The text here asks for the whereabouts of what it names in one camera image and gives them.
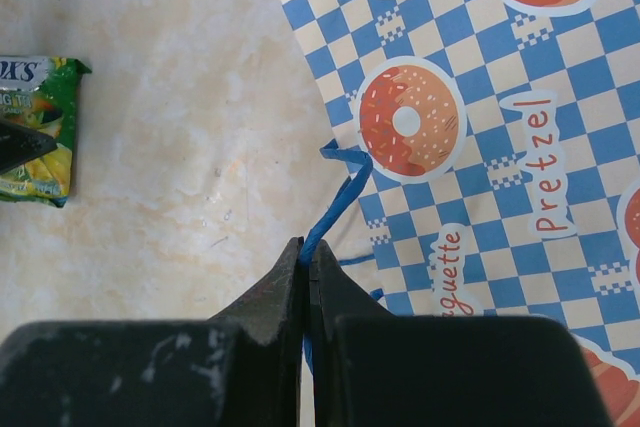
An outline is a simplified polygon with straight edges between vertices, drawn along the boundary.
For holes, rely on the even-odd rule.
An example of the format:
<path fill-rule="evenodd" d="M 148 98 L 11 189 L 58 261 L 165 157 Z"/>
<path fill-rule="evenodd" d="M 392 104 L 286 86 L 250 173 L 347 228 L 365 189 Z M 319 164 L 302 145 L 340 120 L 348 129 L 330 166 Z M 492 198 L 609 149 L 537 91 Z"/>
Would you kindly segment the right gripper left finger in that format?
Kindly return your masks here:
<path fill-rule="evenodd" d="M 295 426 L 302 242 L 205 320 L 42 321 L 1 345 L 5 426 Z"/>

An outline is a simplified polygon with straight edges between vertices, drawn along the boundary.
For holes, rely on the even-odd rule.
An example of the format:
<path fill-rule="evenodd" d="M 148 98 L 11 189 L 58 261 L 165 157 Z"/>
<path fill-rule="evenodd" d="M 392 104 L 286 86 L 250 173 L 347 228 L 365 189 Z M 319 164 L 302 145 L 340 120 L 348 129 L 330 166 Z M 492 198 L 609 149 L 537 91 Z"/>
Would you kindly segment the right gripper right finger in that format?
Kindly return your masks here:
<path fill-rule="evenodd" d="M 315 421 L 320 426 L 607 426 L 577 342 L 522 316 L 397 316 L 308 252 Z"/>

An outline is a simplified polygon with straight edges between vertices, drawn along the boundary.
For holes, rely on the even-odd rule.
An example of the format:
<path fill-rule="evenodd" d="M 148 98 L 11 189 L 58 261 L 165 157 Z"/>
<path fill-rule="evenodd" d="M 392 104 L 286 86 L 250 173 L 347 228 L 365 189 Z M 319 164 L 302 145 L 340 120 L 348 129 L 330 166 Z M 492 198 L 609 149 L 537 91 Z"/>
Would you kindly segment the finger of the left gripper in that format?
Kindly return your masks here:
<path fill-rule="evenodd" d="M 0 172 L 6 173 L 57 149 L 53 137 L 1 120 Z"/>

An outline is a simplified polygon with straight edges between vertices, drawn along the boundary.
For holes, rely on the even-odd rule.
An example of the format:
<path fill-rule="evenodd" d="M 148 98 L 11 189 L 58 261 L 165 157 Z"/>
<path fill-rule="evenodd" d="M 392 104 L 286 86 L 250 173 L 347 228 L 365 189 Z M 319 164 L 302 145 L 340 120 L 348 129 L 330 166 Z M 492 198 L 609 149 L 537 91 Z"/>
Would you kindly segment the green candy bag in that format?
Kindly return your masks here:
<path fill-rule="evenodd" d="M 1 120 L 53 137 L 57 149 L 1 173 L 1 199 L 63 207 L 70 194 L 82 77 L 91 72 L 67 57 L 3 56 Z"/>

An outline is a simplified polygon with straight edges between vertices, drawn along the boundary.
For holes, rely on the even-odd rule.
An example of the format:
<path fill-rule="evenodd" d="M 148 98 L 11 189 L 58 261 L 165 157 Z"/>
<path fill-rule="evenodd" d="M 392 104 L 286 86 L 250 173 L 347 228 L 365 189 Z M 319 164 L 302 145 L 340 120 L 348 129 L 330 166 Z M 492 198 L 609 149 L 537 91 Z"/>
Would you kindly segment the blue checkered paper bag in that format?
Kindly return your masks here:
<path fill-rule="evenodd" d="M 536 315 L 639 422 L 639 0 L 280 0 L 396 314 Z"/>

